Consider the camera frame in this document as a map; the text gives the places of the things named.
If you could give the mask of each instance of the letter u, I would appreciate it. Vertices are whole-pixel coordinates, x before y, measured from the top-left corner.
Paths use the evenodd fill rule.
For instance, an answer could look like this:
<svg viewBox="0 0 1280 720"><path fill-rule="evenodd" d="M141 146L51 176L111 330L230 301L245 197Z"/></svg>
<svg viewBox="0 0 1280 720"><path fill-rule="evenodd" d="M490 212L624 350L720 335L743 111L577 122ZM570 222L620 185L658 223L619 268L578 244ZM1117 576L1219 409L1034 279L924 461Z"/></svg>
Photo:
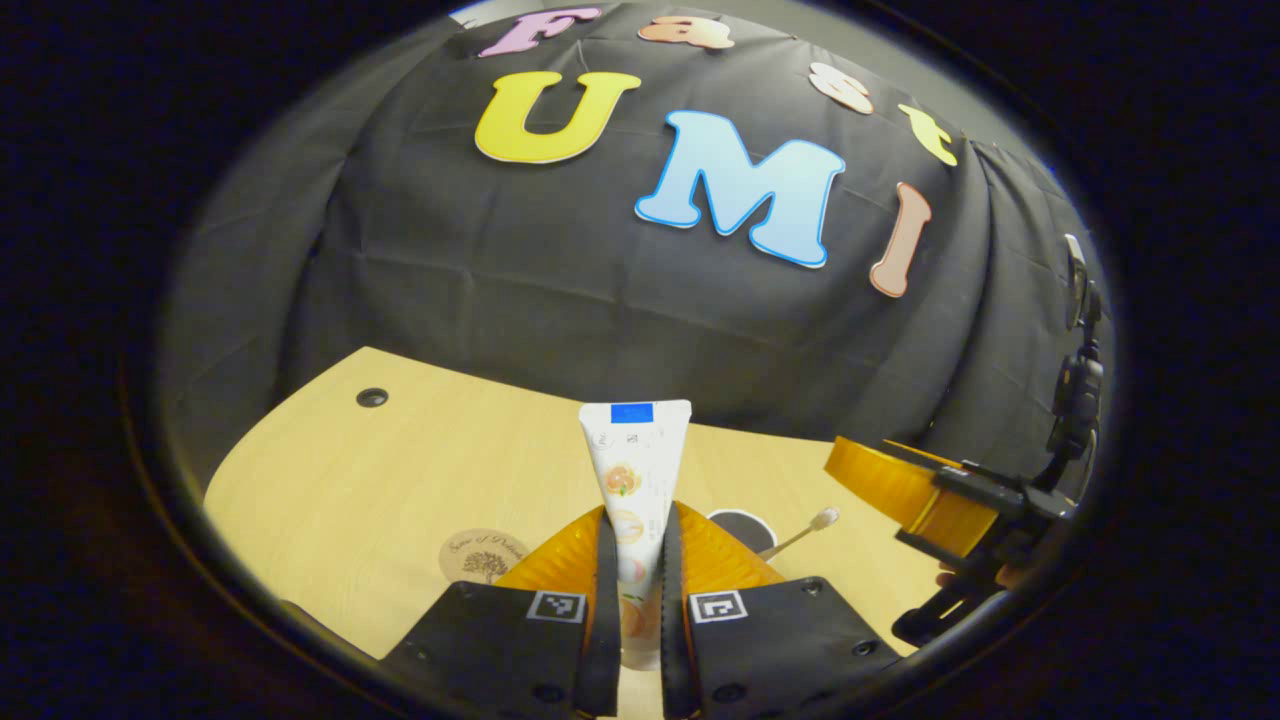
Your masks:
<svg viewBox="0 0 1280 720"><path fill-rule="evenodd" d="M559 132L532 133L525 119L543 88L561 81L559 73L515 73L498 78L498 90L480 124L476 126L476 147L504 163L554 163L566 160L595 145L613 114L618 99L627 90L640 87L640 78L625 73L584 73L577 82L586 86L582 100L568 124Z"/></svg>

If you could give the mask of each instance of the black cloth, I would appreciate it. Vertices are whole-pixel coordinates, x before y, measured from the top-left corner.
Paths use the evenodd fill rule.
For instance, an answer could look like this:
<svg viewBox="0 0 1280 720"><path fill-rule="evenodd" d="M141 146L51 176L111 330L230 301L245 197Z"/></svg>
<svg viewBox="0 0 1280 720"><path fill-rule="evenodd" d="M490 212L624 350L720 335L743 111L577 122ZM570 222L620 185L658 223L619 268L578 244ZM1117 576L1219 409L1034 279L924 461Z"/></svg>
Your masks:
<svg viewBox="0 0 1280 720"><path fill-rule="evenodd" d="M1065 329L1062 233L1102 279L1052 173L790 35L698 10L604 9L492 58L476 54L512 23L433 23L319 88L246 152L187 238L164 318L156 398L183 469L207 486L276 402L362 346L584 402L685 397L698 423L1043 468L1057 370L1080 343ZM636 36L663 14L713 17L736 45ZM814 61L861 81L874 114L815 91ZM529 70L563 76L534 105L535 132L568 120L581 73L643 85L576 158L489 159L474 133L493 82ZM957 167L920 146L899 104L951 135ZM636 217L677 109L732 120L753 161L792 138L845 159L823 268L750 246L768 204L727 237L701 187L692 228ZM906 295L891 299L868 272L893 228L897 182L933 219ZM1111 332L1105 320L1105 364Z"/></svg>

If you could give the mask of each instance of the letter m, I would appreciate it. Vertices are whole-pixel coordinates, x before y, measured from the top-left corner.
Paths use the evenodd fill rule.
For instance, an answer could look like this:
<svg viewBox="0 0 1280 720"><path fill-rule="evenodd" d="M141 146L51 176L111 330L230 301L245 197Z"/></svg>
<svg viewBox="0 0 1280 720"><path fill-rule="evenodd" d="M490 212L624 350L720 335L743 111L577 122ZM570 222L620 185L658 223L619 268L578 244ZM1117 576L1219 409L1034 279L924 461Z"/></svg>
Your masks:
<svg viewBox="0 0 1280 720"><path fill-rule="evenodd" d="M831 150L791 140L753 165L737 129L727 118L675 110L667 123L676 143L653 195L636 202L636 214L654 223L691 228L701 219L694 191L701 178L716 232L731 234L765 200L773 199L764 222L753 227L751 245L805 268L827 261L822 219L831 182L845 161Z"/></svg>

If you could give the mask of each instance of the table surface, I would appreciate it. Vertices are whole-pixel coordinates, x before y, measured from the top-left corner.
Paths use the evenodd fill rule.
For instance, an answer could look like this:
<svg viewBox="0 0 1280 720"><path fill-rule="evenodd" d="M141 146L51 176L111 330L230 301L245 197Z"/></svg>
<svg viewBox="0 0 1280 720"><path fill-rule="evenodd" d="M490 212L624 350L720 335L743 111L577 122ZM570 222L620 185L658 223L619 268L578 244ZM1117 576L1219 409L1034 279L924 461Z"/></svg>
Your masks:
<svg viewBox="0 0 1280 720"><path fill-rule="evenodd" d="M370 387L389 400L357 405ZM381 659L448 587L438 556L449 536L492 528L532 550L600 505L579 407L366 347L241 439L205 510L280 600ZM914 648L890 626L934 592L937 564L823 471L829 451L829 442L692 424L676 500L704 515L746 510L783 541L838 507L835 525L772 565L788 579L827 578L905 655ZM658 675L623 669L620 717L662 716Z"/></svg>

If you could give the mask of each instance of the white tube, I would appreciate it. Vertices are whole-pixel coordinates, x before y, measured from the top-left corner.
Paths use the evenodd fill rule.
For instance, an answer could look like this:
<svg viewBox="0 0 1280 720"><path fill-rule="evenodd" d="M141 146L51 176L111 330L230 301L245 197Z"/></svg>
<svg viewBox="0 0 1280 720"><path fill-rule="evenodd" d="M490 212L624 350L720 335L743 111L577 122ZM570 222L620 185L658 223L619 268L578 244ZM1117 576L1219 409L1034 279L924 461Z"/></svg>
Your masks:
<svg viewBox="0 0 1280 720"><path fill-rule="evenodd" d="M691 414L687 400L590 404L577 414L617 538L622 664L632 670L658 669L658 559Z"/></svg>

